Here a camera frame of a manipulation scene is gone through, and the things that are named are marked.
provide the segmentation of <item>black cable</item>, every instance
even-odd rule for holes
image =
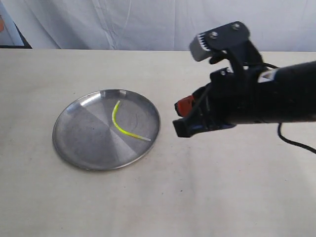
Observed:
[[[265,66],[265,67],[268,67],[268,68],[273,68],[273,69],[278,68],[277,66],[269,64],[269,63],[245,64],[245,66],[251,66],[251,65],[262,65],[262,66]],[[281,133],[281,128],[282,128],[282,123],[279,123],[278,126],[277,126],[277,135],[283,142],[286,142],[286,143],[288,143],[290,145],[293,145],[293,146],[297,146],[297,147],[303,148],[305,150],[308,150],[308,151],[316,154],[316,149],[314,149],[314,148],[312,148],[312,147],[310,147],[308,145],[305,145],[303,143],[295,142],[295,141],[289,140],[286,137],[284,137],[282,135],[282,133]]]

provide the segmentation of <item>yellow object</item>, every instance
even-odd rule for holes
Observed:
[[[119,103],[120,103],[120,100],[117,102],[117,104],[115,105],[114,109],[113,109],[113,112],[112,112],[112,121],[115,125],[115,127],[121,132],[121,133],[124,133],[125,135],[128,135],[128,136],[131,136],[131,137],[135,137],[135,138],[138,138],[138,139],[142,139],[142,140],[145,140],[145,141],[151,141],[151,139],[147,138],[147,137],[142,137],[142,136],[139,136],[137,134],[134,134],[134,133],[131,133],[131,132],[127,132],[125,130],[123,130],[116,122],[116,114],[118,112],[118,109],[119,109]]]

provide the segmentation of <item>tabletop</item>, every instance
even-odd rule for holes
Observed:
[[[265,52],[278,66],[316,53]],[[313,237],[316,156],[282,142],[276,124],[178,138],[174,103],[227,62],[188,52],[0,50],[1,237]],[[150,99],[160,135],[141,160],[110,172],[63,162],[54,123],[71,102],[102,89]],[[316,123],[285,124],[316,147]]]

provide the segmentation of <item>white backdrop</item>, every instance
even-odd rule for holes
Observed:
[[[239,20],[262,51],[316,51],[312,0],[2,0],[34,48],[187,50]]]

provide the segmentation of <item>stainless steel plate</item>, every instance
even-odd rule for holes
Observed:
[[[150,141],[125,135],[115,127],[112,112],[118,100],[117,124]],[[62,112],[54,126],[53,143],[60,157],[73,165],[111,170],[145,155],[159,129],[159,113],[147,98],[126,90],[102,90],[76,100]]]

